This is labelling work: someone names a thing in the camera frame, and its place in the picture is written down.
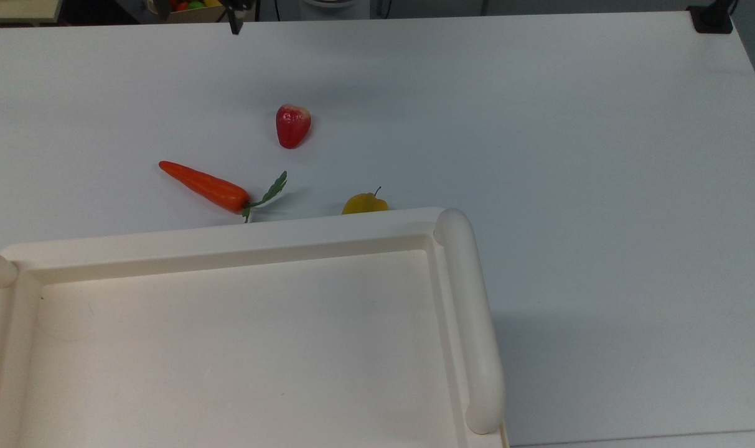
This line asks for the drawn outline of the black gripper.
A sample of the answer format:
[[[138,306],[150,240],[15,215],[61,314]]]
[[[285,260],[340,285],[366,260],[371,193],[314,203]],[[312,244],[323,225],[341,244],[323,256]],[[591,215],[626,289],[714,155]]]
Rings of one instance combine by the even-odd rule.
[[[229,25],[232,34],[240,33],[243,26],[243,13],[254,8],[253,0],[224,0],[223,6],[229,12]]]

